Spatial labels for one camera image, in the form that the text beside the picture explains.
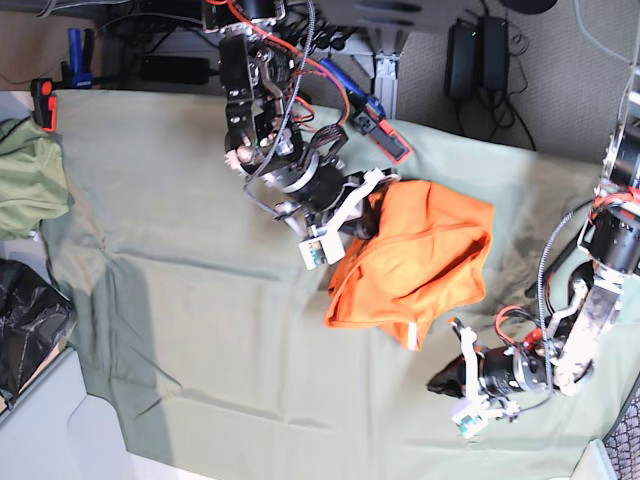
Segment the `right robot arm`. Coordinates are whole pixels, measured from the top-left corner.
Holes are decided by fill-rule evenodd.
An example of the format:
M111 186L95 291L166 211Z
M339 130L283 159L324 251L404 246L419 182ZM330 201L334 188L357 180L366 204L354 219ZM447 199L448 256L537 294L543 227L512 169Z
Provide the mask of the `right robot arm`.
M411 152L386 120L379 101L365 94L334 62L312 54L326 27L313 2L296 7L288 22L284 1L205 1L206 30L221 36L219 78L226 96L225 162L244 179L243 191L263 181L285 202L259 206L303 238L329 230L362 240L374 237L379 214L369 198L347 201L365 183L346 174L340 153L351 125L370 137L395 164ZM337 121L316 127L303 79L335 87L343 108Z

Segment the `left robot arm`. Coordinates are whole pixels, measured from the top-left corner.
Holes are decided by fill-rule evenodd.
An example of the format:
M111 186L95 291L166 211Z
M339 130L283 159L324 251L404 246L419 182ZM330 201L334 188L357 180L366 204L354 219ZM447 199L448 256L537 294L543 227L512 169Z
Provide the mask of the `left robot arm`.
M619 106L588 214L572 245L539 261L530 290L536 313L506 306L494 318L500 348L478 344L476 332L449 321L461 354L428 384L456 398L451 419L470 438L494 419L516 420L519 392L575 395L593 373L599 337L616 321L623 286L639 273L639 81Z

